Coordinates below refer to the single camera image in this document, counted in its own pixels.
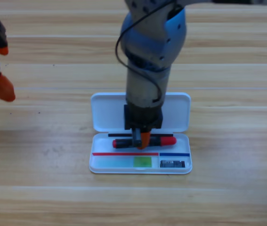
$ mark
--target orange gripper pad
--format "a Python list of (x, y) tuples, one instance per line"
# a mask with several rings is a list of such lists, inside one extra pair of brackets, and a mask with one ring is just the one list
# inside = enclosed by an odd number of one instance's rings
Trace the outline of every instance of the orange gripper pad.
[(138, 149), (142, 150), (145, 147), (148, 147), (150, 142), (150, 132), (147, 133), (141, 133), (141, 140), (142, 140), (142, 146), (138, 147)]
[(6, 46), (4, 48), (0, 48), (0, 54), (2, 55), (8, 55), (9, 54), (9, 48)]
[(0, 99), (12, 102), (15, 100), (15, 93), (13, 84), (7, 79), (6, 76), (0, 74)]

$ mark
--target table surface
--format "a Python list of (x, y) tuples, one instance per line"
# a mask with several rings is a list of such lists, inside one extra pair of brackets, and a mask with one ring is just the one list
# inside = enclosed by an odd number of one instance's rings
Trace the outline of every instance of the table surface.
[(192, 98), (192, 172), (89, 170), (90, 96), (124, 91), (123, 0), (0, 0), (17, 100), (0, 101), (0, 226), (266, 226), (267, 7), (200, 4), (169, 90)]

